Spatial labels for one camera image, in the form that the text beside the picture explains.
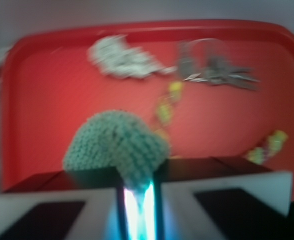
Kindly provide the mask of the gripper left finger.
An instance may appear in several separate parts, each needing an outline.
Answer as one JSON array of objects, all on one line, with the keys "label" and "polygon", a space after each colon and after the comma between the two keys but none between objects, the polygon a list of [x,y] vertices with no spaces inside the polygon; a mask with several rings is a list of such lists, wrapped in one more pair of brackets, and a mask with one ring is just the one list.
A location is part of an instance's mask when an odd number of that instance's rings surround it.
[{"label": "gripper left finger", "polygon": [[124,240],[114,167],[35,174],[0,193],[0,240]]}]

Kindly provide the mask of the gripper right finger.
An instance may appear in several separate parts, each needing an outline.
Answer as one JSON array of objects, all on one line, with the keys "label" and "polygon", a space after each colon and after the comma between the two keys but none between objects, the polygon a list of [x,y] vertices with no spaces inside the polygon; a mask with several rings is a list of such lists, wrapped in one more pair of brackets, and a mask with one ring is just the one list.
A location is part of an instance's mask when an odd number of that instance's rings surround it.
[{"label": "gripper right finger", "polygon": [[293,174],[241,157],[166,160],[154,173],[158,240],[294,240]]}]

